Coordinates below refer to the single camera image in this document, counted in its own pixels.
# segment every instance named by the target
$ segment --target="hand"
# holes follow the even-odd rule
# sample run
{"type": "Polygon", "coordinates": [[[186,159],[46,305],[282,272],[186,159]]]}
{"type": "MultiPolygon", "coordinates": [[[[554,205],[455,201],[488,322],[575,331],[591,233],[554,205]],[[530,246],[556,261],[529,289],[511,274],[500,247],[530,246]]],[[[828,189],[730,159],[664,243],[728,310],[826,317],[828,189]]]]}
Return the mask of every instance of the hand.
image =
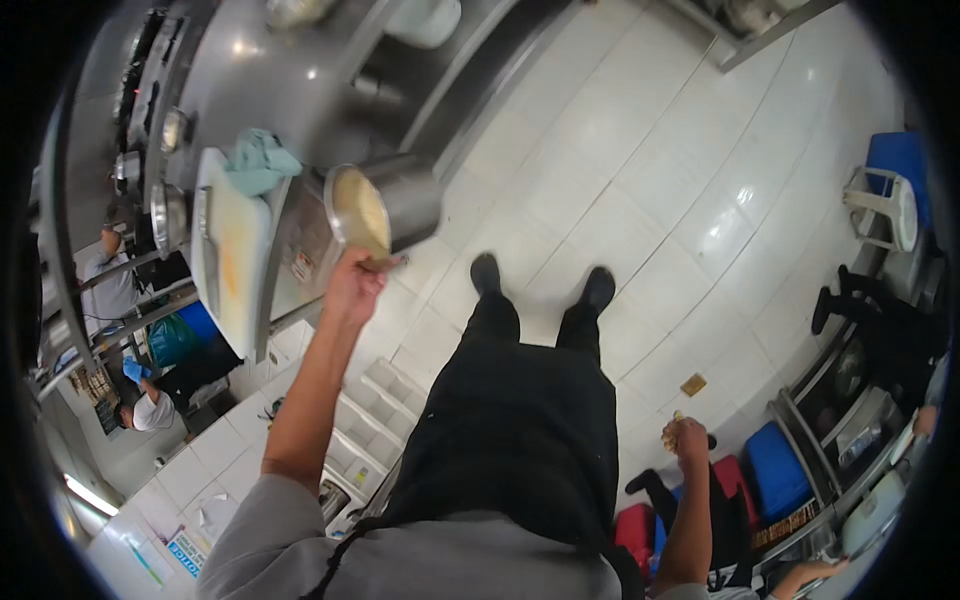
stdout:
{"type": "Polygon", "coordinates": [[[843,569],[847,568],[850,564],[849,558],[843,558],[836,563],[828,563],[826,561],[809,561],[804,563],[804,570],[809,577],[807,581],[813,581],[814,579],[826,579],[827,577],[833,577],[843,569]]]}
{"type": "Polygon", "coordinates": [[[326,285],[324,316],[355,326],[370,320],[376,298],[387,284],[386,272],[373,273],[361,266],[370,259],[366,249],[351,246],[344,250],[326,285]]]}
{"type": "Polygon", "coordinates": [[[925,406],[917,411],[917,419],[913,421],[913,435],[929,436],[933,435],[933,430],[937,426],[937,407],[925,406]]]}
{"type": "Polygon", "coordinates": [[[139,385],[140,379],[150,376],[150,370],[133,360],[132,356],[127,356],[123,359],[123,374],[130,381],[139,385]]]}
{"type": "Polygon", "coordinates": [[[672,435],[677,441],[675,451],[682,471],[709,464],[707,430],[696,419],[672,420],[663,427],[663,433],[672,435]]]}

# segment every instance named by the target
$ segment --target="black apron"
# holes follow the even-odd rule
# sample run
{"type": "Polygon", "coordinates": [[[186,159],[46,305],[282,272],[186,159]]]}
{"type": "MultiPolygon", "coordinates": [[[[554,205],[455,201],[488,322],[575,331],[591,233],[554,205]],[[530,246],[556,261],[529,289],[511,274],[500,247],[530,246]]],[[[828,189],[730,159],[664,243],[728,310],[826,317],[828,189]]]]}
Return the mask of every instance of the black apron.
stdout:
{"type": "Polygon", "coordinates": [[[602,554],[623,597],[644,597],[634,558],[611,542],[616,396],[588,354],[491,339],[462,343],[438,375],[402,460],[383,515],[357,523],[304,597],[323,597],[349,544],[366,532],[477,510],[602,554]]]}

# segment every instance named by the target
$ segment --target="light blue towel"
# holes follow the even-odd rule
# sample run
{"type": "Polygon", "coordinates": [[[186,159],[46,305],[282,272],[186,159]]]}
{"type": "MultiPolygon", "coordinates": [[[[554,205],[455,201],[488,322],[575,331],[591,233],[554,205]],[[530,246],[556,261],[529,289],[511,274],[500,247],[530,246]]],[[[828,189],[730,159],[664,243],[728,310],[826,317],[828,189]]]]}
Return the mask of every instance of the light blue towel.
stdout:
{"type": "Polygon", "coordinates": [[[237,136],[224,171],[233,187],[250,198],[262,196],[285,177],[303,170],[293,156],[265,130],[248,129],[237,136]]]}

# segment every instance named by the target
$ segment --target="notice sign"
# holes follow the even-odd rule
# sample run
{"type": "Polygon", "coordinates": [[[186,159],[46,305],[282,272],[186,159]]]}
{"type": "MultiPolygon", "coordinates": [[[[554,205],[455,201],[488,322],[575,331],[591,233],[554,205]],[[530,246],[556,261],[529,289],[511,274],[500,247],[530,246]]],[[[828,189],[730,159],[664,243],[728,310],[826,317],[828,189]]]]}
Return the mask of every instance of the notice sign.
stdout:
{"type": "Polygon", "coordinates": [[[206,555],[187,537],[182,525],[167,544],[167,548],[194,577],[200,574],[200,569],[204,568],[206,555]]]}

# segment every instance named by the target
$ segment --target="blue glove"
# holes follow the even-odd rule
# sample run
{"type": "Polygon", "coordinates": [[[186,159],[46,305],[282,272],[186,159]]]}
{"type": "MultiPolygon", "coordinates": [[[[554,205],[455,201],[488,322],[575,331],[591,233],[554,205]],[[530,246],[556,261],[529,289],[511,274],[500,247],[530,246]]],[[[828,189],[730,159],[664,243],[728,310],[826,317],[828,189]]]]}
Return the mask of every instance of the blue glove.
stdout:
{"type": "Polygon", "coordinates": [[[149,377],[150,373],[149,369],[133,360],[132,356],[123,359],[123,374],[133,383],[139,384],[140,379],[149,377]]]}

